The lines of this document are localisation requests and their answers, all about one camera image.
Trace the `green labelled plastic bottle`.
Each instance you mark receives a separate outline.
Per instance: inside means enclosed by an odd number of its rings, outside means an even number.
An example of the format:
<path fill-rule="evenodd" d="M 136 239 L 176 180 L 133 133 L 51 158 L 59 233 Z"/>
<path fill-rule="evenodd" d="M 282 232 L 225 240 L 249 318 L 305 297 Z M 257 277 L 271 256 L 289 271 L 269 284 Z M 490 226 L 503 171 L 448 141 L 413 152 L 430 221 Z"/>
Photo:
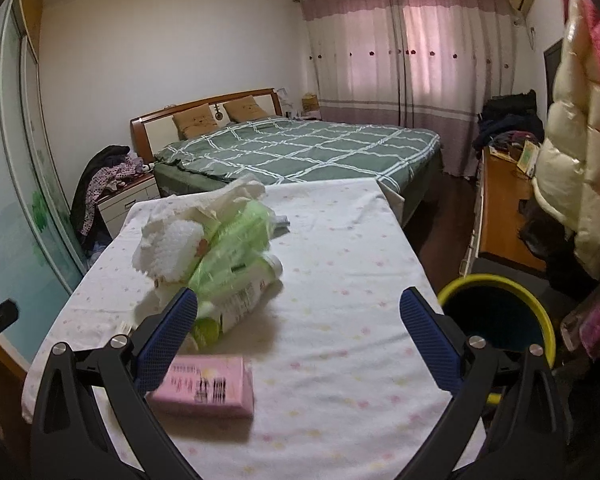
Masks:
<path fill-rule="evenodd" d="M 216 344 L 257 307 L 266 290 L 282 274 L 279 258 L 265 252 L 220 278 L 207 296 L 198 297 L 197 316 L 190 331 L 194 348 L 202 351 Z"/>

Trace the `green plastic bag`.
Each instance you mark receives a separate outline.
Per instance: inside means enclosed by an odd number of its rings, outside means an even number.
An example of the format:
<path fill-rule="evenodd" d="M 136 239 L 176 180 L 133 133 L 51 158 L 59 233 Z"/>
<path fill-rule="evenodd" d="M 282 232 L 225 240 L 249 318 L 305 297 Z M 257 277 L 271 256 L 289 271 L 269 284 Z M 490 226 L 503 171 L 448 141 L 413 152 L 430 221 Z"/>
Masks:
<path fill-rule="evenodd" d="M 200 301 L 211 301 L 228 292 L 248 266 L 270 247 L 273 217 L 273 211 L 265 204 L 248 200 L 220 226 L 188 281 L 188 288 Z"/>

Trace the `pink cardboard box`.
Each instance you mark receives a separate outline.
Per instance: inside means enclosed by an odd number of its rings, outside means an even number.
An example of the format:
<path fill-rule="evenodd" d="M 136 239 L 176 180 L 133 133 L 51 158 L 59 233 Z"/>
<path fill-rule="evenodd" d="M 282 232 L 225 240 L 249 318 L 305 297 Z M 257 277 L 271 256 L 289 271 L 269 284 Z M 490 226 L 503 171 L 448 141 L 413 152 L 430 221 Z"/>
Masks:
<path fill-rule="evenodd" d="M 174 415 L 251 418 L 250 363 L 242 356 L 176 356 L 147 402 Z"/>

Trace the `white bedside nightstand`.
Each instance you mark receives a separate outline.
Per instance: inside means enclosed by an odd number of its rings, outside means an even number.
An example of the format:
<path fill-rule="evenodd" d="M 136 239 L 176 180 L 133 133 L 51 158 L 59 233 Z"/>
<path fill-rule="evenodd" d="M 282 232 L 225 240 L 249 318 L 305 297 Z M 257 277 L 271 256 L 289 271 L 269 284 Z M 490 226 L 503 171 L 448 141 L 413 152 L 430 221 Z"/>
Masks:
<path fill-rule="evenodd" d="M 153 174 L 145 174 L 134 181 L 102 198 L 97 202 L 97 208 L 106 224 L 107 231 L 115 238 L 124 225 L 125 218 L 131 208 L 145 200 L 155 200 L 160 192 Z"/>

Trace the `white foam fruit net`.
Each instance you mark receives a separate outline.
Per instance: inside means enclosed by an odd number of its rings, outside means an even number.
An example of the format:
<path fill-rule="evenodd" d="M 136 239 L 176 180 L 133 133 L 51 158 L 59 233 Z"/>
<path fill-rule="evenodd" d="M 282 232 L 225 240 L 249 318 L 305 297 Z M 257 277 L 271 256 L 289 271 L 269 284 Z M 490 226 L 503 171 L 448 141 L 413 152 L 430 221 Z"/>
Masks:
<path fill-rule="evenodd" d="M 187 280 L 197 261 L 204 228 L 192 220 L 149 222 L 142 229 L 132 263 L 140 273 L 158 282 Z"/>

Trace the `white dotted table cloth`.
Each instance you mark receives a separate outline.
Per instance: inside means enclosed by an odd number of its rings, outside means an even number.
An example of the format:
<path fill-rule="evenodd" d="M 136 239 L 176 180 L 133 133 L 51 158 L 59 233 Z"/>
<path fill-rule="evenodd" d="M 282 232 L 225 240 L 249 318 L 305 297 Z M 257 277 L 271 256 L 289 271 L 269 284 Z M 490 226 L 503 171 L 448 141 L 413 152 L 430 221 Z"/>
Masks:
<path fill-rule="evenodd" d="M 250 419 L 162 416 L 206 479 L 391 479 L 450 397 L 400 320 L 415 287 L 436 295 L 379 184 L 281 184 L 263 203 L 289 230 L 272 241 L 282 281 L 216 345 L 252 368 Z"/>

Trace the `white crumpled tissue paper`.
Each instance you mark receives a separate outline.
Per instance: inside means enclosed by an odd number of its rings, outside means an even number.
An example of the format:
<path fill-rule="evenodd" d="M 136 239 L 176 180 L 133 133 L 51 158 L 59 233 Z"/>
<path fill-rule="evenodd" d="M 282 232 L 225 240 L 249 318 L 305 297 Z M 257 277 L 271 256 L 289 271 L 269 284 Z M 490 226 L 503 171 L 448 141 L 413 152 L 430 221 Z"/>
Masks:
<path fill-rule="evenodd" d="M 264 193 L 264 185 L 255 177 L 247 174 L 214 192 L 170 196 L 160 200 L 149 215 L 146 224 L 183 219 L 192 220 L 202 225 L 204 228 L 204 241 L 198 246 L 194 273 L 199 261 L 210 249 L 212 238 L 219 231 L 220 226 L 234 217 L 248 200 L 261 202 Z M 148 315 L 162 311 L 180 288 L 188 287 L 188 281 L 192 275 L 185 281 L 175 283 L 158 282 L 149 278 L 152 283 L 152 291 L 148 292 L 134 309 L 134 318 L 137 322 L 147 318 Z"/>

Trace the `wooden bed headboard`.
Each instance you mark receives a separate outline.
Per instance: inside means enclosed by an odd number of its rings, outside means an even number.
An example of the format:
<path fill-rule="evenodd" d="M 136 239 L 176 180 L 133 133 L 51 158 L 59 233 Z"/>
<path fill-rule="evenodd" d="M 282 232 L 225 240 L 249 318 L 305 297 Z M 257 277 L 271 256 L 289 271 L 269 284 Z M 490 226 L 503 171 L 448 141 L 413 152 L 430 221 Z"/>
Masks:
<path fill-rule="evenodd" d="M 151 112 L 130 120 L 131 136 L 134 150 L 149 164 L 155 160 L 154 155 L 167 145 L 178 142 L 178 128 L 172 120 L 174 114 L 185 112 L 190 108 L 207 105 L 215 121 L 220 127 L 229 121 L 225 104 L 246 96 L 253 96 L 257 104 L 268 112 L 269 115 L 283 116 L 283 107 L 274 88 L 263 88 L 209 96 L 197 101 L 163 107 L 161 110 Z"/>

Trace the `orange wooden desk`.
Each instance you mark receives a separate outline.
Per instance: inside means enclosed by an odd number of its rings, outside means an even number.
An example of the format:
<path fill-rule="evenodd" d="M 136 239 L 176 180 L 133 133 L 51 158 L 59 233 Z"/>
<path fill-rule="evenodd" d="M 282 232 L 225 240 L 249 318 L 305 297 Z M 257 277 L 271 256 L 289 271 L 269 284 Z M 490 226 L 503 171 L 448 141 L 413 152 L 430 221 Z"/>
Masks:
<path fill-rule="evenodd" d="M 521 200 L 531 197 L 530 179 L 516 162 L 482 152 L 477 181 L 475 223 L 460 275 L 472 272 L 478 259 L 488 260 L 535 276 L 545 273 L 546 264 L 536 258 L 519 238 L 526 218 L 518 210 Z"/>

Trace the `cream puffer jacket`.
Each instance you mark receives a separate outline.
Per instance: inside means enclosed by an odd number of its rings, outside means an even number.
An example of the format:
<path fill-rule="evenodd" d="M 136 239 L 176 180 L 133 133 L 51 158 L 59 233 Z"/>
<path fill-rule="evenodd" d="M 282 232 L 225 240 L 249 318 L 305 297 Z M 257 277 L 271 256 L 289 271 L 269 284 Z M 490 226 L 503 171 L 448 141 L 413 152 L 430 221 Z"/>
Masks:
<path fill-rule="evenodd" d="M 568 0 L 553 99 L 532 179 L 534 197 L 574 235 L 574 255 L 599 278 L 600 63 L 584 0 Z"/>

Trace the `left brown pillow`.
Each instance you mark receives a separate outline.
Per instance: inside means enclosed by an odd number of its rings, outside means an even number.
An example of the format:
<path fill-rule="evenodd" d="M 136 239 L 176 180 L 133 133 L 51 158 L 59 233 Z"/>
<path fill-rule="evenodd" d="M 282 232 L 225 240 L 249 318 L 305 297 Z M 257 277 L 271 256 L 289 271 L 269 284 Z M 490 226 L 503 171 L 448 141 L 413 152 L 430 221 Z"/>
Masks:
<path fill-rule="evenodd" d="M 219 125 L 207 104 L 189 108 L 172 116 L 181 140 L 190 140 L 214 133 Z"/>

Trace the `brown pillow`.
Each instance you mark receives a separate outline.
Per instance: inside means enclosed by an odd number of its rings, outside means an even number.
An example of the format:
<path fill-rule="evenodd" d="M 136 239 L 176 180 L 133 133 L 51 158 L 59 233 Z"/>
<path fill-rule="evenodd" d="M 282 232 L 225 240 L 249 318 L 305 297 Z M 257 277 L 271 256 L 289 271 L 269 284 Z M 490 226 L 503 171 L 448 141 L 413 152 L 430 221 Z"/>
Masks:
<path fill-rule="evenodd" d="M 224 103 L 224 108 L 231 122 L 252 122 L 270 116 L 257 103 L 254 96 L 244 96 Z"/>
<path fill-rule="evenodd" d="M 219 125 L 207 104 L 189 108 L 172 116 L 181 140 L 190 140 L 214 133 Z"/>

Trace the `right brown pillow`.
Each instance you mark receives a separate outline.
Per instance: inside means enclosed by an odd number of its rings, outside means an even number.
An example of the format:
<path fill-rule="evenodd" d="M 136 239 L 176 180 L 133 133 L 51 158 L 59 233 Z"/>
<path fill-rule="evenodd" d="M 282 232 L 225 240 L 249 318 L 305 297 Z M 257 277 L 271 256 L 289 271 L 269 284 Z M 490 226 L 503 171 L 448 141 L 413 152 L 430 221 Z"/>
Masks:
<path fill-rule="evenodd" d="M 231 122 L 252 122 L 270 116 L 257 103 L 254 96 L 244 96 L 224 103 L 224 108 Z"/>

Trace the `yellow tissue box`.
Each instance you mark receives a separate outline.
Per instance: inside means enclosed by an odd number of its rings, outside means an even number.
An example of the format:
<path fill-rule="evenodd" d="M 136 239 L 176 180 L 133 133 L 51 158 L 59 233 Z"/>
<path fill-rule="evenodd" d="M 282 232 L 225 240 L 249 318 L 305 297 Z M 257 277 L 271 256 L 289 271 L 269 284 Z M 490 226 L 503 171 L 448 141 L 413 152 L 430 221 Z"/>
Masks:
<path fill-rule="evenodd" d="M 302 96 L 301 104 L 303 114 L 317 112 L 320 109 L 320 102 L 318 102 L 318 97 L 315 93 L 312 92 L 306 92 Z"/>

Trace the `pink white curtain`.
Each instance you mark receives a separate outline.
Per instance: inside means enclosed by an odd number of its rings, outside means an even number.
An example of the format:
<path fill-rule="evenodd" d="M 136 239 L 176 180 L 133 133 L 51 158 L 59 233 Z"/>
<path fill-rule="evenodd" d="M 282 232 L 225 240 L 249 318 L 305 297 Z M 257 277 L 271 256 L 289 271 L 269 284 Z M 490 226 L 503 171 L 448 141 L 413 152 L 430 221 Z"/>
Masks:
<path fill-rule="evenodd" d="M 508 0 L 301 0 L 323 119 L 424 128 L 443 169 L 472 176 L 478 115 L 513 90 Z"/>

